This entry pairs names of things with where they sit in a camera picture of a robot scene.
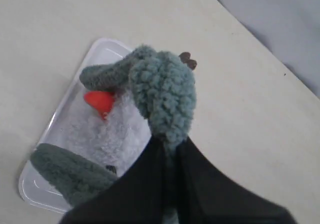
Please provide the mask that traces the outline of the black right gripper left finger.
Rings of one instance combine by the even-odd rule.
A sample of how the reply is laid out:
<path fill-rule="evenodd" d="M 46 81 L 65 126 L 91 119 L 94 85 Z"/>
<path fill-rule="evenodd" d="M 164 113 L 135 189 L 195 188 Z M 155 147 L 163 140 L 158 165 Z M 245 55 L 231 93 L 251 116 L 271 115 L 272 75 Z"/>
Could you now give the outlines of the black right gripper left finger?
<path fill-rule="evenodd" d="M 62 224 L 173 224 L 165 206 L 165 151 L 151 137 L 136 162 L 107 190 L 67 212 Z"/>

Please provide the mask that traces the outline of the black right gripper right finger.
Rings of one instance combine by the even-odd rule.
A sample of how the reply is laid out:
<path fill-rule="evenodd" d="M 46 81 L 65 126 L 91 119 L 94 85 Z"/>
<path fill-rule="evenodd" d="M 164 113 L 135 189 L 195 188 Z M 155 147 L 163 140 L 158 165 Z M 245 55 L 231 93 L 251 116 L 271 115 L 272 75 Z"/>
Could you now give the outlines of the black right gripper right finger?
<path fill-rule="evenodd" d="M 176 149 L 177 212 L 181 224 L 295 224 L 271 202 L 217 169 L 190 138 Z"/>

